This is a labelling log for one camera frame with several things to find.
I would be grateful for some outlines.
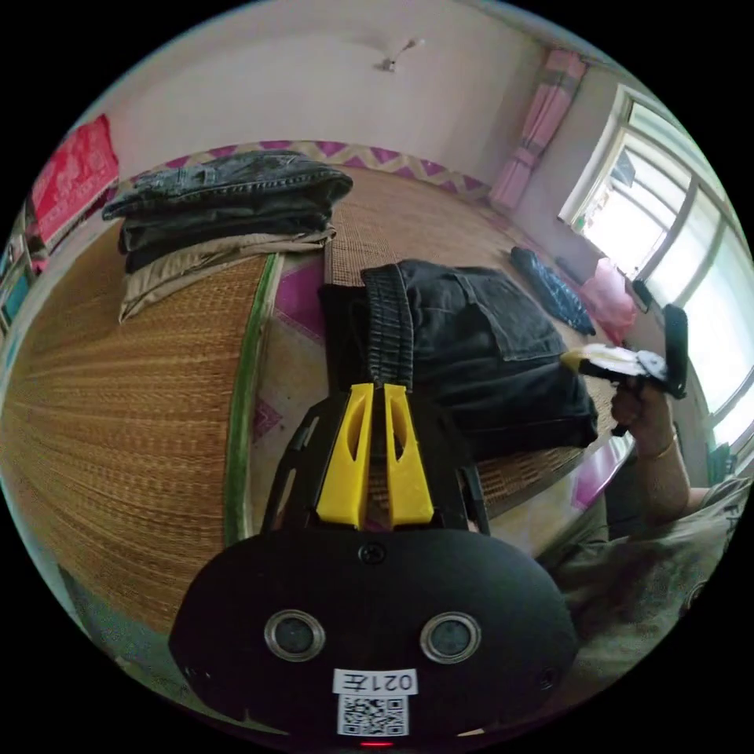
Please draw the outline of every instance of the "bamboo mat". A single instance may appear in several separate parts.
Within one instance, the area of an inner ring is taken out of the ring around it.
[[[421,259],[440,265],[477,266],[504,271],[533,298],[525,280],[509,262],[511,248],[520,242],[492,226],[473,204],[421,181],[380,173],[345,169],[353,190],[335,208],[337,235],[325,249],[325,280],[336,285],[362,285],[361,270]],[[552,319],[567,348],[588,342],[609,342],[598,325],[596,337],[579,335]],[[610,402],[614,389],[602,380],[586,378],[599,411],[600,441],[614,424]],[[490,516],[557,481],[583,458],[582,448],[553,448],[520,453],[479,465]],[[386,505],[383,480],[372,480],[372,498]]]
[[[269,267],[250,258],[118,325],[118,231],[75,262],[20,346],[0,470],[61,566],[113,609],[168,631],[223,548],[230,404]]]

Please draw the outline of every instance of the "hand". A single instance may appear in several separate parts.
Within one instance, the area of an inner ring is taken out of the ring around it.
[[[656,387],[645,383],[636,397],[636,380],[619,386],[613,396],[613,418],[628,427],[636,440],[640,456],[655,456],[673,442],[673,418],[670,399]]]

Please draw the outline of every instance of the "screw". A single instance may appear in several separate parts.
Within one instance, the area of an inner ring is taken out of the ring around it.
[[[361,545],[359,559],[366,566],[377,566],[385,559],[385,548],[376,542]]]

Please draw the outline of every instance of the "purple patterned border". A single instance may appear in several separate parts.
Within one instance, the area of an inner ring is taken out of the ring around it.
[[[414,178],[439,186],[441,189],[450,191],[450,193],[464,199],[481,200],[484,204],[486,204],[486,198],[490,191],[489,186],[476,178],[450,170],[428,159],[404,155],[392,149],[346,144],[342,141],[256,141],[250,144],[228,145],[208,149],[206,152],[197,152],[194,155],[177,157],[154,167],[153,170],[197,165],[218,157],[253,152],[259,149],[292,149],[329,165],[368,168],[369,170],[381,170],[400,175],[404,178]],[[123,190],[128,187],[135,178],[138,178],[138,176],[125,180],[119,189]]]

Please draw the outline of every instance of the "bracelet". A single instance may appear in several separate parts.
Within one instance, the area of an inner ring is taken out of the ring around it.
[[[673,439],[670,441],[670,445],[665,450],[660,451],[655,456],[639,456],[639,458],[645,461],[658,461],[660,460],[660,458],[666,456],[675,447],[676,440],[678,440],[678,434],[674,432]]]

